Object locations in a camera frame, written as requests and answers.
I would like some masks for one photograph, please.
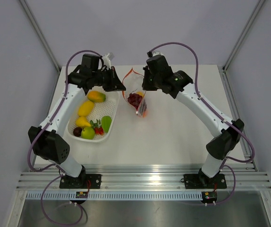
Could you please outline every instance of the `transparent bag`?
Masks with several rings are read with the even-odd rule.
[[[146,91],[142,89],[143,79],[144,76],[132,68],[122,81],[126,87],[126,91],[122,91],[123,97],[135,109],[136,115],[140,117],[145,117],[147,114]]]

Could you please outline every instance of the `basket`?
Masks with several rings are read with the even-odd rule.
[[[103,116],[111,117],[112,121],[111,121],[111,125],[110,125],[108,133],[104,133],[104,135],[95,135],[95,137],[92,140],[86,140],[81,137],[74,136],[73,130],[75,127],[77,127],[76,126],[76,119],[79,117],[77,114],[78,109],[83,102],[88,100],[87,96],[84,97],[84,100],[74,110],[72,116],[69,119],[66,130],[68,132],[68,135],[75,140],[97,143],[97,142],[101,142],[101,141],[105,140],[111,132],[111,128],[112,128],[112,125],[115,121],[115,116],[116,116],[117,109],[118,109],[120,95],[119,95],[119,92],[117,92],[117,91],[105,92],[101,87],[94,87],[91,91],[99,91],[99,92],[106,94],[106,100],[103,103],[95,103],[93,110],[86,118],[87,118],[88,122],[90,122],[90,120],[92,120],[93,122],[96,122],[96,119],[101,119]]]

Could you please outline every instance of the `white table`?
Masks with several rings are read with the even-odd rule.
[[[116,66],[119,78],[131,68],[144,74],[143,66]],[[75,67],[69,67],[69,73]],[[172,65],[173,71],[183,70],[194,79],[195,65]],[[62,68],[51,109],[64,88],[65,67]],[[198,86],[201,92],[221,111],[231,117],[226,94],[216,65],[200,65]],[[97,165],[195,165],[207,157],[206,144],[212,139],[205,125],[184,105],[161,91],[145,95],[148,115],[140,118],[123,97],[109,137],[101,143],[77,141],[65,132],[64,140],[80,164]],[[240,144],[231,156],[244,159]],[[40,157],[35,164],[49,163]]]

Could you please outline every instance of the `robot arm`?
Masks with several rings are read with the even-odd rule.
[[[147,61],[144,67],[143,90],[154,91],[161,89],[186,105],[208,128],[214,139],[206,145],[208,156],[199,172],[203,184],[213,178],[220,170],[220,166],[228,153],[240,140],[240,135],[218,118],[199,98],[195,91],[193,80],[183,71],[173,73],[165,57],[160,52]],[[233,121],[218,110],[210,101],[206,100],[221,116],[239,130],[244,124],[238,119]]]
[[[69,145],[62,137],[73,111],[94,86],[101,86],[105,91],[126,90],[118,79],[115,68],[111,66],[112,57],[110,53],[103,56],[102,62],[104,65],[99,70],[100,57],[84,54],[81,65],[77,66],[68,76],[66,97],[60,97],[55,107],[39,127],[32,126],[28,132],[30,141],[33,142],[38,133],[47,125],[42,135],[35,142],[33,151],[43,159],[58,165],[59,168],[65,171],[67,176],[81,178],[79,183],[75,183],[76,187],[84,183],[84,179],[80,175],[83,172],[85,173],[85,169],[72,157]]]

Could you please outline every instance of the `gray wall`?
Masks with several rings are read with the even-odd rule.
[[[260,170],[271,180],[271,1],[228,69]]]
[[[0,227],[26,168],[27,131],[46,116],[56,78],[18,1],[0,0]]]
[[[27,0],[61,65],[84,48],[113,52],[115,65],[144,64],[146,52],[183,42],[201,64],[223,65],[258,0]],[[181,47],[162,51],[192,64]]]

